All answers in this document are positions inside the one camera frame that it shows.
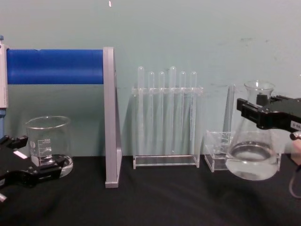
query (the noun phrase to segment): white label on gripper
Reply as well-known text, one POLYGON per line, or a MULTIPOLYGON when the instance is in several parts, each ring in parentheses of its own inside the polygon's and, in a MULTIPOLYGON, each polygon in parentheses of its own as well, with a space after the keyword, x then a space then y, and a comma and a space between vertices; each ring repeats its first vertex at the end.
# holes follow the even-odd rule
POLYGON ((19 151, 15 151, 14 154, 18 155, 22 159, 26 159, 27 158, 27 156, 25 154, 23 154, 23 153, 21 153, 19 151))
POLYGON ((291 128, 296 129, 296 130, 301 130, 301 123, 291 121, 291 128))

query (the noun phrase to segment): teal wall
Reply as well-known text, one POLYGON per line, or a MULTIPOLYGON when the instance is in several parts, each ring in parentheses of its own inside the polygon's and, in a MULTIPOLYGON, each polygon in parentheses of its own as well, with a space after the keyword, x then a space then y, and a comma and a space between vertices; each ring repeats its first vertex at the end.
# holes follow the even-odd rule
MULTIPOLYGON (((131 154, 128 104, 136 69, 198 73, 203 129, 221 130, 225 90, 265 79, 300 96, 301 1, 295 0, 0 0, 0 33, 11 48, 116 50, 120 123, 131 154)), ((103 86, 10 86, 6 132, 45 114, 72 120, 74 155, 101 155, 103 86)))

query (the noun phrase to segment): black tablecloth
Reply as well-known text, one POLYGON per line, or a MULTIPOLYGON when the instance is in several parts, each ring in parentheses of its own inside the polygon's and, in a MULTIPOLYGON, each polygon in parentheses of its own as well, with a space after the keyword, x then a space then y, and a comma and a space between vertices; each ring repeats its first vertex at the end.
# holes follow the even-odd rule
POLYGON ((119 188, 105 189, 104 158, 75 157, 60 180, 2 189, 0 226, 300 226, 301 200, 288 191, 295 167, 284 156, 274 177, 252 182, 211 173, 203 160, 134 170, 124 157, 119 188))

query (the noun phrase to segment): glass beaker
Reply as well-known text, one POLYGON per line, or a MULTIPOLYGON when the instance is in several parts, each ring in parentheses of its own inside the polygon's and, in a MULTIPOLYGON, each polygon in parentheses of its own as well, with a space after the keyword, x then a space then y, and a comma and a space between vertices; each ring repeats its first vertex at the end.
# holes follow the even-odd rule
POLYGON ((69 125, 70 119, 63 116, 38 117, 26 123, 32 162, 37 166, 43 166, 64 157, 61 177, 69 174, 73 168, 69 125))
MULTIPOLYGON (((245 83, 248 102, 266 105, 274 85, 266 81, 245 83)), ((226 154, 226 166, 234 175, 247 180, 265 180, 277 172, 277 154, 270 130, 262 130, 242 118, 226 154)))

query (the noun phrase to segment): gray metal stand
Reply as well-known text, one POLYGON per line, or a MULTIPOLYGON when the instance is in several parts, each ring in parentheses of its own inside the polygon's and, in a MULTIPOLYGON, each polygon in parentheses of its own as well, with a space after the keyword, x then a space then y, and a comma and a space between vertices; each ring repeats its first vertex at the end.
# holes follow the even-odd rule
POLYGON ((114 48, 103 48, 106 188, 119 185, 122 160, 114 48))

